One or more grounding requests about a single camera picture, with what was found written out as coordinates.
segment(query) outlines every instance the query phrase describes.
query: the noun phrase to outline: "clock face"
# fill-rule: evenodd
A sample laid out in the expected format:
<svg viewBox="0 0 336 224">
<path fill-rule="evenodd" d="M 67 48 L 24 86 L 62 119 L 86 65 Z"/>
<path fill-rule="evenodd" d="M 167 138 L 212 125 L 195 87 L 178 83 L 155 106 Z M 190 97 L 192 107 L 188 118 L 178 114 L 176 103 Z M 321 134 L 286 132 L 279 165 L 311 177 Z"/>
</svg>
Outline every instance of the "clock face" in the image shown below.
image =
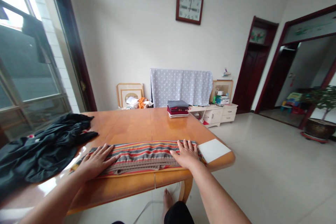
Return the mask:
<svg viewBox="0 0 336 224">
<path fill-rule="evenodd" d="M 180 0 L 178 16 L 190 20 L 199 21 L 202 0 Z"/>
</svg>

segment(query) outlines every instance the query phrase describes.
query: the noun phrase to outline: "striped cloth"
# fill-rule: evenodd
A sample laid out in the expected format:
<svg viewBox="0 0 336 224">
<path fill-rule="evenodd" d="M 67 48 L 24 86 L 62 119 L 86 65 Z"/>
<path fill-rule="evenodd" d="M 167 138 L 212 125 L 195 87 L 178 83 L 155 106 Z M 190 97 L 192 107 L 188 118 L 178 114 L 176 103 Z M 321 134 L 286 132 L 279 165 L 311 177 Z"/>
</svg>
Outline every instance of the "striped cloth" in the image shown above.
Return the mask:
<svg viewBox="0 0 336 224">
<path fill-rule="evenodd" d="M 92 148 L 87 155 L 91 155 L 96 149 L 97 148 Z M 180 153 L 176 141 L 115 144 L 114 149 L 107 156 L 107 159 L 117 156 L 118 154 L 120 154 L 120 158 L 98 175 L 97 178 L 184 169 L 172 157 L 169 152 L 170 150 Z M 199 151 L 198 156 L 200 161 L 206 164 L 205 159 Z M 71 168 L 70 172 L 76 170 L 83 158 Z"/>
</svg>

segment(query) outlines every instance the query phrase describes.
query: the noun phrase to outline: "plant pot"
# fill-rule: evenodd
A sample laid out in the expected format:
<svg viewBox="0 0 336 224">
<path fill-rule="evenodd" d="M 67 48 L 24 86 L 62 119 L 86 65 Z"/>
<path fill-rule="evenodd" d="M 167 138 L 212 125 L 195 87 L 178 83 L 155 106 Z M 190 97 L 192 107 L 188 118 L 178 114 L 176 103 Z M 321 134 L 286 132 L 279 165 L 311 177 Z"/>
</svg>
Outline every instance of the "plant pot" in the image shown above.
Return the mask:
<svg viewBox="0 0 336 224">
<path fill-rule="evenodd" d="M 336 131 L 336 124 L 316 118 L 308 118 L 305 132 L 312 137 L 328 139 Z"/>
</svg>

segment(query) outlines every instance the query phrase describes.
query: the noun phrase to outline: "potted plant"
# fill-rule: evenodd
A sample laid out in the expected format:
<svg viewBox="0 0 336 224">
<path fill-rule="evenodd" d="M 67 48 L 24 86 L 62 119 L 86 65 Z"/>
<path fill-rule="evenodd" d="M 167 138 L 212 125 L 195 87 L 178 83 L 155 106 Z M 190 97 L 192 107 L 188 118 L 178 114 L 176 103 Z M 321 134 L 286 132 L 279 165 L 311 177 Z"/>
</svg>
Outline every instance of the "potted plant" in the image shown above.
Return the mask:
<svg viewBox="0 0 336 224">
<path fill-rule="evenodd" d="M 308 119 L 305 132 L 320 139 L 331 137 L 336 131 L 336 124 L 325 119 L 327 114 L 336 108 L 336 86 L 328 86 L 324 89 L 312 91 L 307 94 L 304 100 L 315 106 L 315 108 L 325 110 L 322 119 Z"/>
</svg>

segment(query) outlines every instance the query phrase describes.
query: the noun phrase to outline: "hand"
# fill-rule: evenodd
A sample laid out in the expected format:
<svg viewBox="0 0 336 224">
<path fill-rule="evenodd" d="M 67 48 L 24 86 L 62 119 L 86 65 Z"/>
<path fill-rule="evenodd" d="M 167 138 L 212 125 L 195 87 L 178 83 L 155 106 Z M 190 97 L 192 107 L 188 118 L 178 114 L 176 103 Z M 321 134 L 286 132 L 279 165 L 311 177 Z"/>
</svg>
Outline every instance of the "hand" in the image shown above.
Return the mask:
<svg viewBox="0 0 336 224">
<path fill-rule="evenodd" d="M 94 153 L 86 155 L 81 164 L 76 169 L 75 173 L 83 176 L 85 181 L 97 177 L 103 170 L 112 165 L 120 158 L 120 155 L 110 158 L 105 161 L 107 155 L 112 151 L 114 145 L 108 147 L 105 144 L 103 147 L 99 146 Z"/>
<path fill-rule="evenodd" d="M 200 163 L 200 159 L 198 157 L 197 146 L 193 147 L 191 141 L 188 142 L 184 139 L 183 144 L 178 140 L 177 141 L 178 148 L 180 149 L 180 154 L 178 155 L 175 151 L 171 150 L 170 154 L 175 158 L 179 165 L 183 168 L 187 168 L 190 170 L 192 166 Z"/>
</svg>

